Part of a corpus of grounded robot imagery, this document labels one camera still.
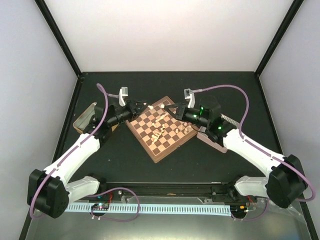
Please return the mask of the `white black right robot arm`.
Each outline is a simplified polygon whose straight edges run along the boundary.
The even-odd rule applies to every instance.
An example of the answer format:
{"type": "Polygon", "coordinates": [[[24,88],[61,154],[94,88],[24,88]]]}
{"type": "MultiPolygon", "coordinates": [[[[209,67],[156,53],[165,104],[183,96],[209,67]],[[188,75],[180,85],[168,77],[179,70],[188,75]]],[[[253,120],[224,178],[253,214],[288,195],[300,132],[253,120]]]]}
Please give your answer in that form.
{"type": "Polygon", "coordinates": [[[211,142],[240,155],[263,173],[263,177],[240,177],[227,189],[230,200],[264,197],[286,209],[307,189],[298,157],[276,153],[240,133],[240,127],[222,115],[217,101],[202,103],[198,109],[185,103],[163,105],[163,109],[178,121],[204,127],[211,142]]]}

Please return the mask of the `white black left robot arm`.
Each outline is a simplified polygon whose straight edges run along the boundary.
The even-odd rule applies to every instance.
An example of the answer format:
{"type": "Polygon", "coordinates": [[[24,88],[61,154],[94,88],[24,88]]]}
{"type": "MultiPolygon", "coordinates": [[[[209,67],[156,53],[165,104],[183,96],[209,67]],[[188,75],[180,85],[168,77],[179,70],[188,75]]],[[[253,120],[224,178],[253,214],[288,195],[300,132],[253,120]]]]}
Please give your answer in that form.
{"type": "Polygon", "coordinates": [[[29,214],[32,216],[38,210],[56,219],[77,200],[87,196],[103,199],[108,192],[103,177],[92,173],[74,182],[70,179],[107,142],[114,126],[136,120],[147,107],[145,102],[133,99],[119,108],[114,105],[102,108],[92,103],[73,124],[80,135],[72,147],[44,170],[35,169],[29,175],[29,214]]]}

